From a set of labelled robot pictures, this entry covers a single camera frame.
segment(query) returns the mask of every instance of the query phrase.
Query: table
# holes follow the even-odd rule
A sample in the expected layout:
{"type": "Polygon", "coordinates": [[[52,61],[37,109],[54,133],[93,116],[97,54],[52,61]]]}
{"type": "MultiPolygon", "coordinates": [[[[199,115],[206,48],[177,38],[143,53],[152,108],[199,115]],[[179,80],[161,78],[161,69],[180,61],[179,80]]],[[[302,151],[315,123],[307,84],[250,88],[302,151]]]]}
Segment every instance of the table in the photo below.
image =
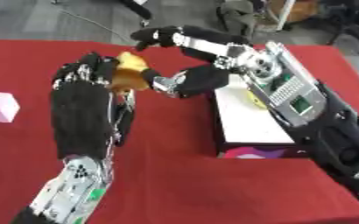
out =
{"type": "MultiPolygon", "coordinates": [[[[337,50],[290,49],[359,110],[359,77],[337,50]]],[[[13,93],[21,105],[13,123],[0,123],[0,223],[61,169],[49,122],[51,76],[91,50],[116,56],[130,48],[0,40],[0,92],[13,93]]],[[[201,64],[173,48],[140,55],[166,75],[201,64]]],[[[308,159],[216,158],[211,120],[204,96],[138,93],[128,142],[116,151],[116,181],[90,223],[359,223],[359,202],[308,159]]]]}

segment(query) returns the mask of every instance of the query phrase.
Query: metal robotic wrist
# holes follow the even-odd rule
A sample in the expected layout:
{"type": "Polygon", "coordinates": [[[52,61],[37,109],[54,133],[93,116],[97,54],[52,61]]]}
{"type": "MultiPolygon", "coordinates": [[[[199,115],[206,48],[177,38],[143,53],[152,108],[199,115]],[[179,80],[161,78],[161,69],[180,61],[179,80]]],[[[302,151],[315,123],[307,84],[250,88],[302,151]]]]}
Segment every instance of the metal robotic wrist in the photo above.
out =
{"type": "Polygon", "coordinates": [[[152,88],[157,92],[165,93],[166,95],[176,98],[179,96],[175,88],[178,83],[173,78],[166,78],[162,76],[156,76],[153,78],[152,88]]]}
{"type": "Polygon", "coordinates": [[[30,204],[34,215],[60,224],[84,223],[113,180],[110,157],[69,157],[60,175],[30,204]]]}

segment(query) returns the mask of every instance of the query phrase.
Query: white platform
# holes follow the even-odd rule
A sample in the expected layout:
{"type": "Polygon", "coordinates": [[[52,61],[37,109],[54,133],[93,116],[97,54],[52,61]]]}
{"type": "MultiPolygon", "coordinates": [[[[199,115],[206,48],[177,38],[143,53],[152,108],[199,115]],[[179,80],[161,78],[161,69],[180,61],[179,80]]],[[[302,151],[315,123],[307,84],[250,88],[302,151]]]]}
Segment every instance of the white platform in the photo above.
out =
{"type": "Polygon", "coordinates": [[[226,143],[293,144],[268,110],[248,99],[237,75],[230,75],[229,85],[216,89],[215,95],[226,143]]]}

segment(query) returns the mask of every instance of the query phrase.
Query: office chair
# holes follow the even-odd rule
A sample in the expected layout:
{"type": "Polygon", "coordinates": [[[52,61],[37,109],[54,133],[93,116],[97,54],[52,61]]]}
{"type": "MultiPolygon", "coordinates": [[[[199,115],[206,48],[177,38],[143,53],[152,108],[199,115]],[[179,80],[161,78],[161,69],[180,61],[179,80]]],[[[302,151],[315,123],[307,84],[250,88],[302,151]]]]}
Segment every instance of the office chair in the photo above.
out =
{"type": "MultiPolygon", "coordinates": [[[[141,27],[146,27],[150,23],[150,20],[152,19],[152,14],[145,7],[136,3],[133,0],[119,0],[119,2],[142,18],[142,20],[140,21],[141,27]]],[[[59,3],[60,0],[52,0],[52,4],[59,3]]]]}
{"type": "Polygon", "coordinates": [[[227,19],[242,25],[240,34],[251,40],[257,28],[257,17],[264,14],[263,0],[235,0],[222,3],[216,8],[216,16],[223,29],[228,32],[227,19]]]}
{"type": "Polygon", "coordinates": [[[348,34],[359,40],[359,1],[356,0],[334,0],[330,2],[331,15],[329,23],[337,27],[334,36],[327,42],[333,45],[342,35],[348,34]]]}

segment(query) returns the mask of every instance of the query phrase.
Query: black fingertip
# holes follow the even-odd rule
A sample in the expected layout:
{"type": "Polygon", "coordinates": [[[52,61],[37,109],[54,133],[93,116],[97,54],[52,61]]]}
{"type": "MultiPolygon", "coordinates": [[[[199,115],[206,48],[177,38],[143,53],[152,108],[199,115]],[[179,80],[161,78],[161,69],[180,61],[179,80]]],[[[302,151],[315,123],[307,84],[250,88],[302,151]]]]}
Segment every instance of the black fingertip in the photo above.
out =
{"type": "Polygon", "coordinates": [[[52,78],[52,84],[56,81],[56,80],[63,80],[65,78],[65,76],[71,72],[73,72],[76,68],[77,68],[78,64],[76,63],[71,63],[71,64],[64,64],[58,71],[57,73],[53,76],[52,78]]]}
{"type": "Polygon", "coordinates": [[[138,52],[142,52],[143,50],[145,50],[146,48],[148,47],[148,43],[146,43],[146,42],[139,42],[136,46],[135,46],[135,48],[136,48],[136,50],[138,51],[138,52]]]}
{"type": "Polygon", "coordinates": [[[111,83],[113,72],[116,69],[116,66],[119,64],[119,60],[113,57],[104,57],[102,61],[103,63],[99,65],[95,72],[95,78],[101,76],[104,80],[111,83]]]}
{"type": "Polygon", "coordinates": [[[80,64],[87,64],[94,70],[96,69],[97,64],[100,62],[101,55],[99,55],[97,52],[90,52],[84,55],[79,61],[80,64]]]}
{"type": "Polygon", "coordinates": [[[148,68],[148,69],[145,69],[143,72],[141,72],[141,76],[148,83],[150,88],[153,88],[153,81],[154,81],[155,77],[161,76],[161,75],[157,71],[148,68]]]}
{"type": "Polygon", "coordinates": [[[134,31],[133,33],[131,33],[130,34],[130,37],[132,38],[132,39],[134,39],[134,40],[140,40],[140,38],[139,38],[139,33],[140,33],[141,31],[134,31]]]}

